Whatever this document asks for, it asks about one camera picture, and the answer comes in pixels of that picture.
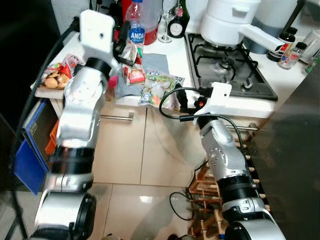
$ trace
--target wine bottle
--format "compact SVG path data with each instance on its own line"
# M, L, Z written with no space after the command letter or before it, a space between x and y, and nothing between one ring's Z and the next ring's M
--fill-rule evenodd
M168 35L180 39L185 35L190 15L187 9L186 0L179 0L179 6L175 9L175 18L168 24Z

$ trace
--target plate of snacks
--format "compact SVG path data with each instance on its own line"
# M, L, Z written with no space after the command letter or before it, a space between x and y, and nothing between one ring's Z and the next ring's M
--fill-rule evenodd
M64 89L77 64L83 64L76 56L68 54L63 62L49 65L42 75L42 85L40 87L47 89Z

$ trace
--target white countertop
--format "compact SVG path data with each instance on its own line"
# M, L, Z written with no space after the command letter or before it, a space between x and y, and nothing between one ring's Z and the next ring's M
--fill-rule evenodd
M166 55L170 74L185 78L183 83L184 87L193 87L184 38L173 39L171 43L162 43L157 40L145 46L143 52L145 54ZM83 58L84 49L80 45L78 34L71 38L52 63L62 62L66 54L73 54L79 58ZM289 98L306 77L306 73L304 72L305 65L300 62L292 69L285 70L278 67L277 63L267 59L266 55L250 53L250 57L252 60L258 61L258 69L277 94L278 101L273 102L252 98L230 97L224 111L218 112L219 114L269 118L271 114L279 109ZM63 94L63 90L50 90L46 88L38 88L35 93L36 97L53 99L63 99ZM195 99L195 94L187 94L190 102ZM138 105L139 99L140 97L138 96L125 96L118 99L116 103L136 106Z

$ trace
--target snack bag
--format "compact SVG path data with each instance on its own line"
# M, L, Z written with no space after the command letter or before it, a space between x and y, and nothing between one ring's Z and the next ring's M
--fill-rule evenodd
M146 74L142 65L136 63L133 66L123 65L122 69L127 86L145 83Z
M144 88L139 104L152 105L158 108L164 95L175 89L176 84L182 85L184 80L182 77L148 69L146 71ZM178 101L173 94L165 100L162 106L175 110L178 108L178 105Z
M63 89L73 77L77 64L83 64L76 56L67 54L63 62L49 65L42 75L42 85L49 89Z
M133 66L122 64L122 76L126 85L144 84L146 74L142 67L142 60L138 54L137 46L131 43L127 44L121 57L134 63Z

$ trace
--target gas stove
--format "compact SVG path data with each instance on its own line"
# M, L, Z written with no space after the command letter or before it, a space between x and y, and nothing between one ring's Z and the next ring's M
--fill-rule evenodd
M196 88L213 82L232 85L231 96L277 101L278 97L251 60L242 44L221 47L205 41L200 34L186 33L189 66Z

